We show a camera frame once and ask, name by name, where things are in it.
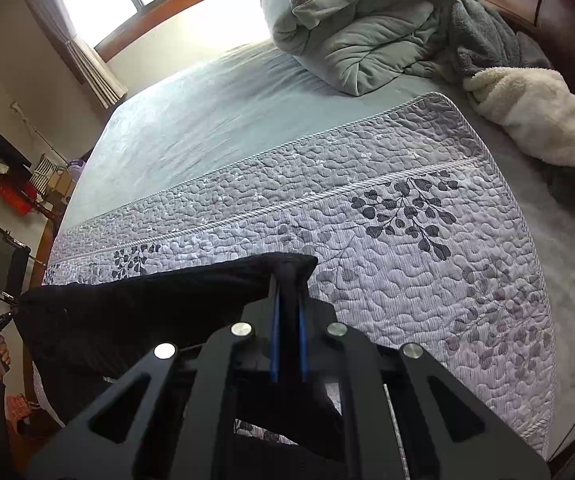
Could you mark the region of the black pants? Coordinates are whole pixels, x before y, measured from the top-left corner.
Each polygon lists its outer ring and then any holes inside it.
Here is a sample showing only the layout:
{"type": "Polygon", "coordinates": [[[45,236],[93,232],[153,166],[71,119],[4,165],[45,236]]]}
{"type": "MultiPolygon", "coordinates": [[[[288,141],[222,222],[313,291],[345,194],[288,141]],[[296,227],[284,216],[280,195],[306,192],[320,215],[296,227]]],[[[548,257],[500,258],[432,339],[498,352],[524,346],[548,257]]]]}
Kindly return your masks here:
{"type": "MultiPolygon", "coordinates": [[[[101,285],[42,286],[22,295],[15,325],[48,402],[70,422],[156,344],[203,344],[268,297],[272,278],[301,290],[317,264],[274,252],[101,285]]],[[[269,432],[235,437],[233,455],[245,466],[237,478],[346,478],[342,416],[323,387],[242,386],[235,408],[241,422],[269,432]]]]}

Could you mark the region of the red plastic basket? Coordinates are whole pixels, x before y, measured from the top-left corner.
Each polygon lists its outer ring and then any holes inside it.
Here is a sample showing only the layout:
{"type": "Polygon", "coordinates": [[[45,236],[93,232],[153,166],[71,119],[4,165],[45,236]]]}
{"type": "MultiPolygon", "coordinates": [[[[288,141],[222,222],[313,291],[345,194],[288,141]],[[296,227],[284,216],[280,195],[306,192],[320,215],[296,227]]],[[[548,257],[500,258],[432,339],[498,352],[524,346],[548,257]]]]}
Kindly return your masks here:
{"type": "Polygon", "coordinates": [[[16,214],[25,216],[33,210],[32,204],[37,200],[38,193],[29,182],[15,184],[9,178],[0,177],[0,196],[16,214]]]}

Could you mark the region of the cardboard box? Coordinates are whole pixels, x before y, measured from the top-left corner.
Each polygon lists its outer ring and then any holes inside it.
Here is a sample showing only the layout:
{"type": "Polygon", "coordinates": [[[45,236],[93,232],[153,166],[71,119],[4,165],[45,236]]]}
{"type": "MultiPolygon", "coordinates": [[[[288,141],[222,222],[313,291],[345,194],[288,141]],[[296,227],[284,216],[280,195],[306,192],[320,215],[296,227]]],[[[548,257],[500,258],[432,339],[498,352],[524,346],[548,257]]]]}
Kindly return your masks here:
{"type": "Polygon", "coordinates": [[[69,196],[73,186],[74,180],[72,180],[71,174],[67,170],[55,171],[50,180],[48,180],[48,195],[69,196]]]}

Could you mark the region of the purple quilted bedspread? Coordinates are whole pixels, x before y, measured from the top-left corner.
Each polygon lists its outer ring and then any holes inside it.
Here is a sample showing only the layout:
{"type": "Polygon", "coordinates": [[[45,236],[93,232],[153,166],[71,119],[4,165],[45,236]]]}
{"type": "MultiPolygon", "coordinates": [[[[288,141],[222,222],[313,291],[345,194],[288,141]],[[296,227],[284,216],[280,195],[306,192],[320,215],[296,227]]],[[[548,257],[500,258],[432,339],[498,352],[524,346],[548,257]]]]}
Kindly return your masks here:
{"type": "Polygon", "coordinates": [[[376,344],[415,341],[537,452],[555,344],[533,237],[493,156],[431,92],[101,214],[56,237],[45,283],[101,284],[262,252],[376,344]]]}

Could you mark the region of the light blue bed sheet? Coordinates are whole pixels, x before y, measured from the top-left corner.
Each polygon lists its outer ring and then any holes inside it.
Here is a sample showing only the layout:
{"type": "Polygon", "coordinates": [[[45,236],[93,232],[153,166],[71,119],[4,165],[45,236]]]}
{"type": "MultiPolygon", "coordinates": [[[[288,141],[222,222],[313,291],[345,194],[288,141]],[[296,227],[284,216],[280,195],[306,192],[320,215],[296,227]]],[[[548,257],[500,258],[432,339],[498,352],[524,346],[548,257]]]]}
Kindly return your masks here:
{"type": "Polygon", "coordinates": [[[352,98],[271,44],[184,70],[117,108],[86,164],[60,233],[121,206],[272,148],[406,104],[427,93],[455,104],[484,142],[521,208],[545,277],[555,344],[552,456],[575,439],[575,211],[549,193],[538,166],[463,92],[402,76],[352,98]]]}

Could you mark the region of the cream fleece blanket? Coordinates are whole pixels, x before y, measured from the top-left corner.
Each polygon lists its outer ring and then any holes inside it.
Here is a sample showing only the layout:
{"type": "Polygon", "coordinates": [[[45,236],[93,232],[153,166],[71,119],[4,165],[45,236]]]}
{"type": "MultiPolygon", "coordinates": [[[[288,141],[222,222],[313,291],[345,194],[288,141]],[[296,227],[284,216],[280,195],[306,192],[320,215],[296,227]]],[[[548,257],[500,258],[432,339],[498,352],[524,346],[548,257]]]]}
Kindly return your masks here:
{"type": "Polygon", "coordinates": [[[495,67],[463,80],[476,112],[526,155],[575,168],[575,94],[556,70],[495,67]]]}

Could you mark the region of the striped curtain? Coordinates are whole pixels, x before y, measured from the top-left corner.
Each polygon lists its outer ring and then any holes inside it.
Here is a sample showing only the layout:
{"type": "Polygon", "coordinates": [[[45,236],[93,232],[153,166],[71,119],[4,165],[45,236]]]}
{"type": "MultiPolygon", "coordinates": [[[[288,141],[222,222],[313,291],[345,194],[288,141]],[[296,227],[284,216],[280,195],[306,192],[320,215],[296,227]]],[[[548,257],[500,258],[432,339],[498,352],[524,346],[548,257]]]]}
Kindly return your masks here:
{"type": "Polygon", "coordinates": [[[103,58],[80,38],[64,0],[25,0],[40,29],[79,82],[108,110],[127,96],[128,89],[103,58]]]}

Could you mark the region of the grey-green comforter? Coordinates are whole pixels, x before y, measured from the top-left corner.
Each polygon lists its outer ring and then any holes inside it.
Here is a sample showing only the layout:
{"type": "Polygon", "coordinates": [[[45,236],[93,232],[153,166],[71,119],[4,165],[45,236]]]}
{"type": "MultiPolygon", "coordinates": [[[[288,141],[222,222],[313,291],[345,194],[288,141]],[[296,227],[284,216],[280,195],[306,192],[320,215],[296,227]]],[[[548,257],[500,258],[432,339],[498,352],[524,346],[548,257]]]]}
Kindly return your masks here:
{"type": "Polygon", "coordinates": [[[447,77],[461,0],[260,0],[275,47],[350,96],[402,75],[447,77]]]}

